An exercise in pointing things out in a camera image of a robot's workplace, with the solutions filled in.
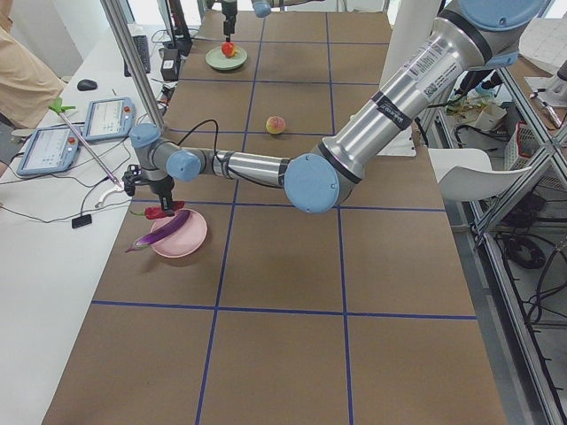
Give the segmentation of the red chili pepper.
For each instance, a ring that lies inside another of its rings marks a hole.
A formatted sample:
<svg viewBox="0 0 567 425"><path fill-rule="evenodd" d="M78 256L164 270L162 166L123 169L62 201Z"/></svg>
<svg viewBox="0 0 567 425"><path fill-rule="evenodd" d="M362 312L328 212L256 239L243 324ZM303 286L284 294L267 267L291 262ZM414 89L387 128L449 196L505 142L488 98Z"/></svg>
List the red chili pepper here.
<svg viewBox="0 0 567 425"><path fill-rule="evenodd" d="M175 215L175 212L184 208L183 201L174 201L173 209L164 211L160 206L149 206L143 212L130 211L135 216L145 217L147 220L157 220Z"/></svg>

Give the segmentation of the purple eggplant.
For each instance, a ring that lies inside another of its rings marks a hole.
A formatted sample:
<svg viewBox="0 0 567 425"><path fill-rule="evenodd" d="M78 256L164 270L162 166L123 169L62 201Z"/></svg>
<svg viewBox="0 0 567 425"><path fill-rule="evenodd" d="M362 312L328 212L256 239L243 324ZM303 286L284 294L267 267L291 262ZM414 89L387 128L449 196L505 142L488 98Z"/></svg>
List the purple eggplant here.
<svg viewBox="0 0 567 425"><path fill-rule="evenodd" d="M172 220L168 221L162 227L153 230L151 233L136 239L127 249L126 252L141 251L149 248L151 245L176 233L189 219L189 210L180 210Z"/></svg>

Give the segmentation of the red pomegranate fruit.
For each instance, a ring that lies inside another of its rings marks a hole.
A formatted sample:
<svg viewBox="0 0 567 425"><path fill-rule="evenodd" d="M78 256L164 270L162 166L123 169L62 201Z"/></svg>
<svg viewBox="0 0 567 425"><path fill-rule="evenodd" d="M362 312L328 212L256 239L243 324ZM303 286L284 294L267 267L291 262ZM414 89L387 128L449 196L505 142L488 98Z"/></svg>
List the red pomegranate fruit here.
<svg viewBox="0 0 567 425"><path fill-rule="evenodd" d="M235 58L237 56L237 46L230 41L224 42L221 45L221 53L225 58Z"/></svg>

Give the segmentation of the pink plate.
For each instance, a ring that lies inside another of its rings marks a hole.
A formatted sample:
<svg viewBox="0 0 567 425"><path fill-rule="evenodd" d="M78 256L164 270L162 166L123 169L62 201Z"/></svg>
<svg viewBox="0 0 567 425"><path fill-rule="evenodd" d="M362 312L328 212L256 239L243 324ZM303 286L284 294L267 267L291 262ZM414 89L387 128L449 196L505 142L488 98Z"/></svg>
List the pink plate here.
<svg viewBox="0 0 567 425"><path fill-rule="evenodd" d="M206 239L207 223L205 218L190 210L189 219L171 236L154 243L151 248L166 258L180 258L192 254Z"/></svg>

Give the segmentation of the peach fruit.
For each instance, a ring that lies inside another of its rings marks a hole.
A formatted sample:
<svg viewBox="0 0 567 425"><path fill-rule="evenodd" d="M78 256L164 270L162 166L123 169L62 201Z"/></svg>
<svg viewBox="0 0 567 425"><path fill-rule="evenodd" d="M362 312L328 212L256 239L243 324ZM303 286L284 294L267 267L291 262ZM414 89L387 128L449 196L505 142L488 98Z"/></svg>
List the peach fruit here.
<svg viewBox="0 0 567 425"><path fill-rule="evenodd" d="M286 129L286 122L280 116L270 116L266 121L265 127L269 134L279 135Z"/></svg>

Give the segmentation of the green plate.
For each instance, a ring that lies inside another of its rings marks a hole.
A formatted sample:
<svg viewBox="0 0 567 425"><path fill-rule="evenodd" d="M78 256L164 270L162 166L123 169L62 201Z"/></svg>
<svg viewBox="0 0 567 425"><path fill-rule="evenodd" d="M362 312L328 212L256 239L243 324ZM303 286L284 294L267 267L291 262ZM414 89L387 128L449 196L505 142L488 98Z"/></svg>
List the green plate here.
<svg viewBox="0 0 567 425"><path fill-rule="evenodd" d="M221 46L215 47L208 51L205 55L206 63L217 71L231 71L238 69L248 59L245 49L236 47L236 55L228 58L221 51Z"/></svg>

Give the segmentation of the black power adapter box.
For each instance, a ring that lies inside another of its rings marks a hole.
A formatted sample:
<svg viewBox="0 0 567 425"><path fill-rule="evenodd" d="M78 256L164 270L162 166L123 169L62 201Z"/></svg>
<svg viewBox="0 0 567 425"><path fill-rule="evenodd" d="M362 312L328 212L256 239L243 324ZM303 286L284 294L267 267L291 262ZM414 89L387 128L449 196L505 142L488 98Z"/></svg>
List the black power adapter box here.
<svg viewBox="0 0 567 425"><path fill-rule="evenodd" d="M164 49L161 55L160 73L163 81L178 81L181 56L178 49Z"/></svg>

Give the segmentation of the far blue teach pendant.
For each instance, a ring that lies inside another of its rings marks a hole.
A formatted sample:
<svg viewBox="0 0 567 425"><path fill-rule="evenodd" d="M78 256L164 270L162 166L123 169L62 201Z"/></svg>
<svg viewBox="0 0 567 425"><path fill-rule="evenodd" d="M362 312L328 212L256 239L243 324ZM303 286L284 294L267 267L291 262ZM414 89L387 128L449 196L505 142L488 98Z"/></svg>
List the far blue teach pendant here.
<svg viewBox="0 0 567 425"><path fill-rule="evenodd" d="M136 108L131 98L115 97L91 101L83 135L87 142L101 142L128 136Z"/></svg>

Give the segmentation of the blue teach pendant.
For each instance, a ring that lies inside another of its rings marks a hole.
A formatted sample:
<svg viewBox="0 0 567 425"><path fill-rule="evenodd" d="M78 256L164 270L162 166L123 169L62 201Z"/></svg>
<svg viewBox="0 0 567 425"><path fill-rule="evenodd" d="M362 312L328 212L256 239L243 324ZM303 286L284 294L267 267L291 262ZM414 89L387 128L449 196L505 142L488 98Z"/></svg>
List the blue teach pendant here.
<svg viewBox="0 0 567 425"><path fill-rule="evenodd" d="M136 108L131 98L115 97L91 101L83 135L87 142L101 142L128 136Z"/></svg>
<svg viewBox="0 0 567 425"><path fill-rule="evenodd" d="M65 172L73 164L78 148L78 138L70 128L38 128L27 141L17 175L28 177Z"/></svg>

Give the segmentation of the small black puck device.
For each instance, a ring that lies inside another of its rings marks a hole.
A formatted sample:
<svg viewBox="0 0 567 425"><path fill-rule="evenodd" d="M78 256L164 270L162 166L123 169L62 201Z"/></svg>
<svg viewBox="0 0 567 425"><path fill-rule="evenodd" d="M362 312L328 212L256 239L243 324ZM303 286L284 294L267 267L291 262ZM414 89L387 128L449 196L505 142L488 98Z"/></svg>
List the small black puck device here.
<svg viewBox="0 0 567 425"><path fill-rule="evenodd" d="M71 220L72 229L83 228L92 223L92 215L91 214L82 214L78 217L75 217Z"/></svg>

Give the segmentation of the black keyboard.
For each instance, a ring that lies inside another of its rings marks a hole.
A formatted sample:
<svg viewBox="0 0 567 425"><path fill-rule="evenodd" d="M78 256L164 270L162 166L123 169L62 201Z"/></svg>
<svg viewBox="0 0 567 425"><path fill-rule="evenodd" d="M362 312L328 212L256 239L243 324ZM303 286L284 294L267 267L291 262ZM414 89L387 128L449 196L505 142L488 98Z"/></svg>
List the black keyboard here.
<svg viewBox="0 0 567 425"><path fill-rule="evenodd" d="M143 69L146 74L151 72L151 57L149 52L149 45L146 35L132 35L131 39L136 48L138 57L140 58Z"/></svg>

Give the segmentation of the near blue teach pendant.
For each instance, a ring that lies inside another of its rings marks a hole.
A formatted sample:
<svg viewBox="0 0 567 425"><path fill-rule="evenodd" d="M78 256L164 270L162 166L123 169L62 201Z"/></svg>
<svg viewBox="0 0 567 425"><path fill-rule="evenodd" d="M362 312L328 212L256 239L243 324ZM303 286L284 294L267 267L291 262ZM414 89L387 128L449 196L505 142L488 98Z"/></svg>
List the near blue teach pendant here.
<svg viewBox="0 0 567 425"><path fill-rule="evenodd" d="M73 164L78 148L78 138L70 128L38 128L27 141L17 175L28 177L65 172Z"/></svg>

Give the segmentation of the black computer mouse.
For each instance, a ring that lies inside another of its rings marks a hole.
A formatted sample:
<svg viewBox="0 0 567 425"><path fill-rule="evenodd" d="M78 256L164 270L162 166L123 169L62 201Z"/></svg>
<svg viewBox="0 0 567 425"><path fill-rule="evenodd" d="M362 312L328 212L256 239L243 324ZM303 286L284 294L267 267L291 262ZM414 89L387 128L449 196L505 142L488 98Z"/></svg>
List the black computer mouse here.
<svg viewBox="0 0 567 425"><path fill-rule="evenodd" d="M79 91L91 91L97 89L98 85L95 81L90 79L82 79L77 82L76 88Z"/></svg>

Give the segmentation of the person in beige shirt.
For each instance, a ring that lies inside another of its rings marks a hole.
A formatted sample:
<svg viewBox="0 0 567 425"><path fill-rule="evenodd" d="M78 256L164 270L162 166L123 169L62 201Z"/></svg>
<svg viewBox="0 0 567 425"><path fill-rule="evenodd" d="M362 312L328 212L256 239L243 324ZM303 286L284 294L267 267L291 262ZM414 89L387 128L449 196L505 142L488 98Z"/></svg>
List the person in beige shirt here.
<svg viewBox="0 0 567 425"><path fill-rule="evenodd" d="M12 2L1 3L1 121L16 129L36 128L66 84L11 29Z"/></svg>

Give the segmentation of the cardboard box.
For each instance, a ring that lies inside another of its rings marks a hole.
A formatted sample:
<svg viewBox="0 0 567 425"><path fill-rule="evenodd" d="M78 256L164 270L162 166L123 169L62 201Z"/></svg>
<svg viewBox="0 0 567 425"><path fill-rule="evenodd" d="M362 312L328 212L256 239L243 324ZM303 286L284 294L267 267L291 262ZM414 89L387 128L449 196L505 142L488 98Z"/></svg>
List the cardboard box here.
<svg viewBox="0 0 567 425"><path fill-rule="evenodd" d="M507 110L497 104L488 103L479 113L474 127L484 131L495 130L507 114Z"/></svg>

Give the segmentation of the white plastic chair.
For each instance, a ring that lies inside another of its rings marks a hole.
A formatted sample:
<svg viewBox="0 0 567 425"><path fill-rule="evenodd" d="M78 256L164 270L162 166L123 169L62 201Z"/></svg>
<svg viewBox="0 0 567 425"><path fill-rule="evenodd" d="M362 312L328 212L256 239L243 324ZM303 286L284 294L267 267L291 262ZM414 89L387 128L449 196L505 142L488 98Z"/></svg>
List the white plastic chair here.
<svg viewBox="0 0 567 425"><path fill-rule="evenodd" d="M493 170L487 153L474 148L428 149L441 196L450 201L479 201L496 197L532 170Z"/></svg>

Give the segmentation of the white plastic basket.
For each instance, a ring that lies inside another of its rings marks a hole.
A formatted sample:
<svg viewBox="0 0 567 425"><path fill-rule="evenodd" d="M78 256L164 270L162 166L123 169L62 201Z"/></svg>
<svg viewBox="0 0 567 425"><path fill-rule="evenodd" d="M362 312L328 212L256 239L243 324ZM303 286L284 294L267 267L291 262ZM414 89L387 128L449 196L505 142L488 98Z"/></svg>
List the white plastic basket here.
<svg viewBox="0 0 567 425"><path fill-rule="evenodd" d="M534 165L534 158L545 153L532 129L524 122L518 122L504 150L504 169L524 169Z"/></svg>

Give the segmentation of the aluminium frame post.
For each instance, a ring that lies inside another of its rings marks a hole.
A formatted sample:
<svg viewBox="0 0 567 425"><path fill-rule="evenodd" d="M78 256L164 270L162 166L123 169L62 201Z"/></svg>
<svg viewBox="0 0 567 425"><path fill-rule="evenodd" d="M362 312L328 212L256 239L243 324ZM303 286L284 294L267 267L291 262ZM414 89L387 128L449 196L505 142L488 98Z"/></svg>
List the aluminium frame post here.
<svg viewBox="0 0 567 425"><path fill-rule="evenodd" d="M120 53L132 75L132 79L135 83L138 96L142 101L144 109L151 123L159 130L162 130L164 127L164 120L151 90L151 85L146 76L142 60L139 58L137 53L136 46L128 28L127 19L120 6L120 2L118 0L101 0L100 3L103 7L110 28L113 31Z"/></svg>

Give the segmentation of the green handled reacher stick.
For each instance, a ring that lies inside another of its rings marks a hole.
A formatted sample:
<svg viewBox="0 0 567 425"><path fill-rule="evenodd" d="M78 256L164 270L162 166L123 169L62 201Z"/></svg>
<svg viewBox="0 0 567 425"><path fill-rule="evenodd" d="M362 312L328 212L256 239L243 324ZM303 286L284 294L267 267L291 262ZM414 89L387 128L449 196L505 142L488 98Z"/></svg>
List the green handled reacher stick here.
<svg viewBox="0 0 567 425"><path fill-rule="evenodd" d="M91 157L96 160L96 162L100 165L100 167L105 171L106 176L108 179L113 183L113 188L107 190L98 200L95 205L96 209L100 209L104 206L105 200L113 193L120 193L124 191L123 182L114 174L114 172L103 162L103 160L95 153L93 148L91 147L90 142L87 142L84 135L83 130L79 130L75 124L67 117L66 112L73 110L74 106L71 105L63 105L63 100L61 97L57 97L52 104L50 105L50 109L54 111L71 129L71 131L76 135L78 141L80 142L81 146L91 155Z"/></svg>

